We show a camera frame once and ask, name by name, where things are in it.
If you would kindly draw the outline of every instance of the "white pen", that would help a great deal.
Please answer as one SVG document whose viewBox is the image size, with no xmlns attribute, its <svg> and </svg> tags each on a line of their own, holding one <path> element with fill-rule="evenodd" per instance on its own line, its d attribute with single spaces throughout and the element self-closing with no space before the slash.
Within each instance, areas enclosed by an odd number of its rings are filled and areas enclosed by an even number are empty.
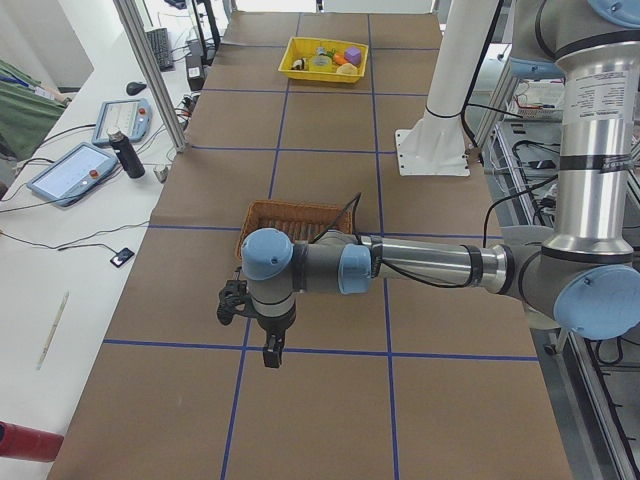
<svg viewBox="0 0 640 480">
<path fill-rule="evenodd" d="M 62 296 L 62 303 L 60 304 L 60 308 L 58 309 L 58 313 L 56 314 L 56 318 L 53 321 L 53 325 L 51 325 L 51 331 L 49 332 L 49 337 L 44 344 L 44 348 L 42 349 L 42 354 L 40 355 L 40 360 L 38 360 L 38 366 L 36 370 L 40 370 L 42 368 L 42 364 L 44 363 L 44 358 L 47 356 L 47 352 L 49 351 L 49 346 L 51 345 L 51 341 L 53 340 L 53 335 L 56 333 L 56 328 L 58 328 L 58 324 L 60 323 L 60 318 L 62 318 L 62 312 L 64 312 L 64 307 L 67 305 L 67 300 L 69 299 L 69 292 L 65 292 Z"/>
</svg>

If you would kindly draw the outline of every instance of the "purple toy block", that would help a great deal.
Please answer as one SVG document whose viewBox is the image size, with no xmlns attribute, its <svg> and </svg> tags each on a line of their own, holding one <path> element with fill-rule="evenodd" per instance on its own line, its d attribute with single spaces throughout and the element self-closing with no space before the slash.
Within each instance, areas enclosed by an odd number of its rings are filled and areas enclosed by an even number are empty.
<svg viewBox="0 0 640 480">
<path fill-rule="evenodd" d="M 349 47 L 344 52 L 344 59 L 357 67 L 362 62 L 362 53 L 359 48 Z"/>
</svg>

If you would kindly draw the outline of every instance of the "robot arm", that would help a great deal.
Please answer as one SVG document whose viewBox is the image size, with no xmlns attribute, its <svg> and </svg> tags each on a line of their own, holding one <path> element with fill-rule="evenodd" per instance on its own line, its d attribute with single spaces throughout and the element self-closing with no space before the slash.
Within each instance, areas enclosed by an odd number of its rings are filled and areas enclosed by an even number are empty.
<svg viewBox="0 0 640 480">
<path fill-rule="evenodd" d="M 517 8 L 513 54 L 553 60 L 566 75 L 553 235 L 542 246 L 479 249 L 337 232 L 294 245 L 282 232 L 258 230 L 242 247 L 247 280 L 227 282 L 218 318 L 256 318 L 267 334 L 266 366 L 281 364 L 297 293 L 364 293 L 379 276 L 484 287 L 591 339 L 638 323 L 640 273 L 630 266 L 622 220 L 640 80 L 640 2 L 519 0 Z"/>
</svg>

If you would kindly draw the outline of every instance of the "desk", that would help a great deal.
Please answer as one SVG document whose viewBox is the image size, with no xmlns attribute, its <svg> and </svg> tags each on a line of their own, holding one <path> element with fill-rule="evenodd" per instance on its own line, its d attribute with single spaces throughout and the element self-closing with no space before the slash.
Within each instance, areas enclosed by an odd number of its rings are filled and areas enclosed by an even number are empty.
<svg viewBox="0 0 640 480">
<path fill-rule="evenodd" d="M 183 94 L 189 93 L 182 62 L 176 63 L 175 70 L 165 72 L 163 78 L 176 104 Z M 129 42 L 122 35 L 51 134 L 94 123 L 104 100 L 128 98 L 124 87 L 133 80 L 143 80 L 143 77 Z M 147 98 L 155 106 L 148 89 L 138 97 Z M 162 125 L 155 109 L 154 113 L 150 133 Z M 48 142 L 34 156 L 56 159 L 79 142 L 90 142 L 91 133 L 87 129 L 62 136 Z M 165 155 L 170 147 L 166 132 L 160 133 L 141 159 L 144 163 L 169 163 Z M 26 166 L 5 198 L 43 168 Z M 136 180 L 121 173 L 65 209 L 45 205 L 0 213 L 0 228 L 19 238 L 57 245 L 98 230 L 144 222 L 149 219 L 162 190 L 152 172 L 153 165 L 148 165 L 146 170 L 146 175 Z M 0 203 L 0 210 L 40 202 L 41 199 L 22 187 L 14 199 Z M 137 252 L 145 230 L 134 228 L 98 238 L 116 250 L 126 246 Z M 2 420 L 65 434 L 134 262 L 116 269 L 109 263 L 112 254 L 106 249 L 57 252 L 3 237 L 0 237 L 0 256 Z M 38 359 L 66 291 L 69 291 L 69 300 L 46 360 L 38 371 Z M 4 479 L 41 479 L 50 468 L 51 464 L 0 458 L 0 478 Z"/>
</svg>

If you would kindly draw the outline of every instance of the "black bottle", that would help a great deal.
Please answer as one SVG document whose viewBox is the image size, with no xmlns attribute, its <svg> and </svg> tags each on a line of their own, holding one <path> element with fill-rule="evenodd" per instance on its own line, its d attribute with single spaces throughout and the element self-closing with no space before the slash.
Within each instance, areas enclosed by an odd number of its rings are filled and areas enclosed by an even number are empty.
<svg viewBox="0 0 640 480">
<path fill-rule="evenodd" d="M 119 127 L 110 127 L 107 130 L 109 145 L 116 152 L 122 168 L 131 178 L 140 178 L 144 175 L 144 167 L 133 149 L 129 137 L 120 131 Z"/>
</svg>

